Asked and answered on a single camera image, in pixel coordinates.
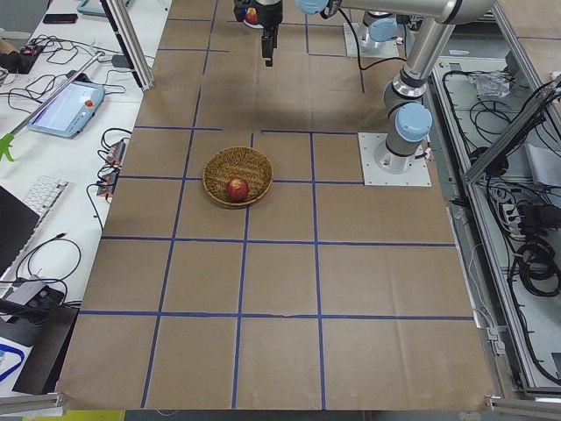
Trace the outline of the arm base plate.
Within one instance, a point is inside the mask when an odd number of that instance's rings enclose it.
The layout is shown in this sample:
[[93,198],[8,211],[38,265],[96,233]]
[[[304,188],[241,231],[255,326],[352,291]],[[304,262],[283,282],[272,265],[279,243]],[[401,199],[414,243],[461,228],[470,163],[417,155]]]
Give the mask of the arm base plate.
[[391,58],[400,55],[398,50],[398,43],[395,39],[385,42],[374,42],[372,40],[363,41],[359,39],[359,48],[355,42],[353,31],[348,24],[343,24],[344,41],[346,48],[346,55],[348,57],[356,57],[358,51],[362,58]]
[[423,148],[419,146],[409,157],[395,156],[387,150],[386,137],[385,133],[358,134],[364,184],[429,188],[430,173]]

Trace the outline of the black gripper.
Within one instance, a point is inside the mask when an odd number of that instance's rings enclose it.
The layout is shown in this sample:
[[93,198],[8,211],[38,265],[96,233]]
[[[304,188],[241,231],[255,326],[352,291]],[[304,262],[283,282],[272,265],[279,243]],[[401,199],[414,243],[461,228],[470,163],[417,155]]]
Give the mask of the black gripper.
[[277,48],[278,25],[283,19],[282,0],[256,0],[258,23],[264,30],[261,37],[262,57],[267,67],[273,65],[273,49]]

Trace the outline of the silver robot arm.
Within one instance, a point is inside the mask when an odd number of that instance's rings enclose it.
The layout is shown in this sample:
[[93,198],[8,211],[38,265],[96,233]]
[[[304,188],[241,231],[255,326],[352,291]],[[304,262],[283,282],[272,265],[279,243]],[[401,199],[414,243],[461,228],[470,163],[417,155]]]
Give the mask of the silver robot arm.
[[397,20],[387,11],[365,11],[359,27],[361,46],[377,46],[393,38],[397,31]]
[[471,23],[490,11],[493,1],[298,1],[304,14],[331,18],[343,9],[383,11],[423,17],[400,73],[387,85],[384,103],[391,121],[385,144],[376,153],[384,167],[412,160],[432,126],[432,115],[421,104],[427,79],[457,25]]

